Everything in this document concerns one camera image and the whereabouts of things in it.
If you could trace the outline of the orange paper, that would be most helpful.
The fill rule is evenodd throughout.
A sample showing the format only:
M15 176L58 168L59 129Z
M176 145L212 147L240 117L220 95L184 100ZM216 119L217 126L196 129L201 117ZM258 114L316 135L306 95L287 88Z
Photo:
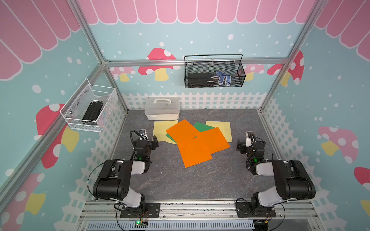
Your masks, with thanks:
M206 146L210 154L230 148L229 143L219 128L200 132L198 137L200 137L202 143Z
M199 134L199 131L185 119L167 129L166 132L177 144L185 143Z
M177 144L186 168L212 160L204 138L195 137Z

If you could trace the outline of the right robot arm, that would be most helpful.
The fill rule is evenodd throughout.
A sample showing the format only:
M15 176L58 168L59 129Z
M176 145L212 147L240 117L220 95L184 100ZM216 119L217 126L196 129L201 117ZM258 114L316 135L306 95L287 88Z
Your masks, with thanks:
M237 150L247 155L246 168L253 175L270 176L275 185L263 192L254 193L250 201L237 199L236 212L239 218L266 218L276 216L275 206L290 200L313 199L316 189L301 161L265 159L266 142L246 133L246 141L238 142Z

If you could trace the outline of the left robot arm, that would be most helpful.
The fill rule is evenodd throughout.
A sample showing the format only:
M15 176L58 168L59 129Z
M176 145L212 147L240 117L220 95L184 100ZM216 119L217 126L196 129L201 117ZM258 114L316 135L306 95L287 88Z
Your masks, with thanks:
M102 168L89 191L97 199L114 201L120 218L158 218L160 203L148 203L145 196L130 187L131 177L148 172L151 165L151 151L159 147L158 139L149 140L146 130L131 130L130 140L133 153L129 160L109 159L101 164Z

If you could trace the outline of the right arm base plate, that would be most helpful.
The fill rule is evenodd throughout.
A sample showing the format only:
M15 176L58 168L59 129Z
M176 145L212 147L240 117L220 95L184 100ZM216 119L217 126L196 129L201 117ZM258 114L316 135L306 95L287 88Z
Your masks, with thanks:
M276 217L275 209L272 207L262 207L246 201L235 202L235 207L239 218L270 219Z

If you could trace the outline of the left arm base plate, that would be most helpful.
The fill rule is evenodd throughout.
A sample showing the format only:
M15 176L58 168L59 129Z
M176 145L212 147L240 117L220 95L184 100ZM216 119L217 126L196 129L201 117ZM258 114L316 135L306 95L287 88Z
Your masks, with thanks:
M124 208L120 218L158 218L160 203L141 203L137 208Z

